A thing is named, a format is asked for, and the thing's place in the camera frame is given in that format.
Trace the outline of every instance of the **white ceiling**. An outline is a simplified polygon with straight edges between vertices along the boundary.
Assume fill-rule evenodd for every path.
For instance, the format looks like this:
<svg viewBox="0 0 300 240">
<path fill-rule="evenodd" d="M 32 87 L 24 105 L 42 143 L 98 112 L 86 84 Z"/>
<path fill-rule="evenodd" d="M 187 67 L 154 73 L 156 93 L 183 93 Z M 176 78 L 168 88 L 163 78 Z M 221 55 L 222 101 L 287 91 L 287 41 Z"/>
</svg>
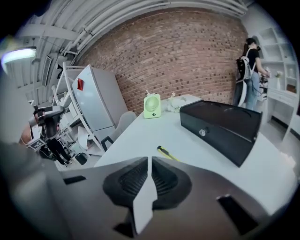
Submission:
<svg viewBox="0 0 300 240">
<path fill-rule="evenodd" d="M 66 50 L 75 47 L 71 50 L 80 57 L 97 39 L 127 19 L 173 7 L 208 8 L 235 17 L 247 11 L 242 0 L 52 0 L 46 13 L 31 17 L 16 36 L 21 46 L 37 47 L 37 60 L 15 61 L 9 65 L 9 74 L 27 99 L 40 105 L 53 95 L 51 86 L 57 84 L 59 73 L 54 65 L 64 60 Z M 45 87 L 41 79 L 47 56 L 52 63 Z"/>
</svg>

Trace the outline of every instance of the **portable mini fan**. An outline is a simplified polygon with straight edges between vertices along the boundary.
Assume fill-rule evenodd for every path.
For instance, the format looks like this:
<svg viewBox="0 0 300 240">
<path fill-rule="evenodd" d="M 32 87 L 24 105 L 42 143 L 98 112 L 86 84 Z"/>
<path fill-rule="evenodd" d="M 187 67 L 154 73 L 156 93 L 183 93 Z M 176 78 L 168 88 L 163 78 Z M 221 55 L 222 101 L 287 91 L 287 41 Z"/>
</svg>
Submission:
<svg viewBox="0 0 300 240">
<path fill-rule="evenodd" d="M 159 118 L 161 115 L 160 95 L 148 94 L 144 98 L 144 117 L 145 118 Z"/>
</svg>

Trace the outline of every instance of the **brick wall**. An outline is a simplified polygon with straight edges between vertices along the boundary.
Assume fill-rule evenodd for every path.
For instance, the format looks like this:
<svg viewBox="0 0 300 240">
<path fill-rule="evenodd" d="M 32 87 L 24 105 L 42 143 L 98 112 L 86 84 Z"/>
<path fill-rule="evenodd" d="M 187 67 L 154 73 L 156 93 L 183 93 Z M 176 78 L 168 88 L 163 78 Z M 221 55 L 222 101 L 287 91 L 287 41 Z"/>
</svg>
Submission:
<svg viewBox="0 0 300 240">
<path fill-rule="evenodd" d="M 239 19 L 198 8 L 160 10 L 101 37 L 78 60 L 115 73 L 129 110 L 143 111 L 146 89 L 231 103 L 236 59 L 247 37 Z"/>
</svg>

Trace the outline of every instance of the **blue jeans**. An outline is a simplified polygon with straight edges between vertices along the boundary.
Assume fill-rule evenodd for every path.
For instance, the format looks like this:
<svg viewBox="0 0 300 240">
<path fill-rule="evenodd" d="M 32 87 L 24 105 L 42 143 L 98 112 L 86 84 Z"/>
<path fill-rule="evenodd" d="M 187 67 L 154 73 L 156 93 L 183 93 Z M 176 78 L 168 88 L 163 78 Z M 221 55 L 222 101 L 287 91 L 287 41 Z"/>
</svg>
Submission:
<svg viewBox="0 0 300 240">
<path fill-rule="evenodd" d="M 247 81 L 247 96 L 246 96 L 247 109 L 254 110 L 259 95 L 260 95 L 259 75 L 257 72 L 253 72 L 251 79 Z"/>
</svg>

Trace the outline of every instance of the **fluorescent lamp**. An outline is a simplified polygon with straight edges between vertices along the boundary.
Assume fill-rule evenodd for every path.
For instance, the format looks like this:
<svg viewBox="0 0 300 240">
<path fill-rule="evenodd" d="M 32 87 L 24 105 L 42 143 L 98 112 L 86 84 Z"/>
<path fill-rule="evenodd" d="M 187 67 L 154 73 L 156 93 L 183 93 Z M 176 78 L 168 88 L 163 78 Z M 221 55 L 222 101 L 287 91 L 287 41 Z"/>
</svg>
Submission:
<svg viewBox="0 0 300 240">
<path fill-rule="evenodd" d="M 26 47 L 5 53 L 1 58 L 1 65 L 4 72 L 7 74 L 6 63 L 24 58 L 32 58 L 36 55 L 36 49 L 36 47 Z"/>
</svg>

